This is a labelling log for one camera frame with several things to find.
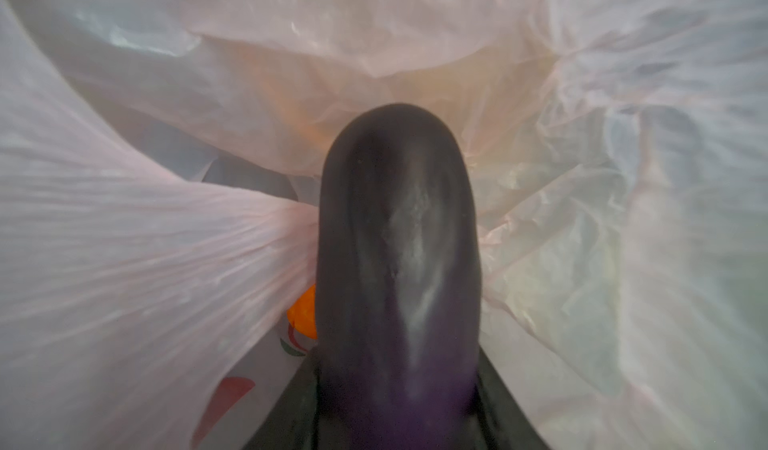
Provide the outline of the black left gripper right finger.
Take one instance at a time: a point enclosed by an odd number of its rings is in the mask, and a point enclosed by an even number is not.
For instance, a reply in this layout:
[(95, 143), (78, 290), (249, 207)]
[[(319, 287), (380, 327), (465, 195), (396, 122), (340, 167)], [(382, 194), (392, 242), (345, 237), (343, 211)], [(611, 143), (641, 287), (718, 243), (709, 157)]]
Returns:
[(474, 417), (476, 449), (549, 449), (484, 350), (479, 353)]

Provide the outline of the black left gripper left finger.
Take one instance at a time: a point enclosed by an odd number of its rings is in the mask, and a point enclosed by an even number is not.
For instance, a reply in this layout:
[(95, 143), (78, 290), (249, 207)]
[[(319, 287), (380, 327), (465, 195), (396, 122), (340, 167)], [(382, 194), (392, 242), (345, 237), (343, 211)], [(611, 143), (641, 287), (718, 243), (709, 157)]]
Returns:
[(310, 351), (245, 450), (318, 448), (318, 362)]

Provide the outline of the orange pumpkin toy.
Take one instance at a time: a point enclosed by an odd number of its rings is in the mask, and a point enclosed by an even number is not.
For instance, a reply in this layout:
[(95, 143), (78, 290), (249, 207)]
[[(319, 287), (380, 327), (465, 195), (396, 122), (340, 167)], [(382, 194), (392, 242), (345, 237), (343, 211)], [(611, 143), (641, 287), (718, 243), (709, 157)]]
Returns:
[(315, 294), (316, 286), (312, 285), (286, 311), (290, 326), (312, 340), (317, 339)]

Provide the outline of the dark purple eggplant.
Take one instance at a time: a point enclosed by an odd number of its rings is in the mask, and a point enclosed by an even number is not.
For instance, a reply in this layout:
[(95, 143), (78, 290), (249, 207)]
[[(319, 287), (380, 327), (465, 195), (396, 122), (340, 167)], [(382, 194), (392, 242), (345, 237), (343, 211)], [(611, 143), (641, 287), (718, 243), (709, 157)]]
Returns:
[(408, 104), (355, 118), (321, 181), (319, 447), (455, 447), (475, 393), (480, 300), (474, 199), (450, 130)]

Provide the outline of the pink plastic grocery bag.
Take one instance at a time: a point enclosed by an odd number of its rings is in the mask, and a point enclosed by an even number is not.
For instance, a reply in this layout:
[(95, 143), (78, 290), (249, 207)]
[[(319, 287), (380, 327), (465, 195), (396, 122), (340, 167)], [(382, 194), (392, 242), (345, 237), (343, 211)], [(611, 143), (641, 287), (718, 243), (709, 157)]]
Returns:
[(552, 448), (766, 447), (767, 0), (1, 0), (2, 447), (189, 448), (395, 102)]

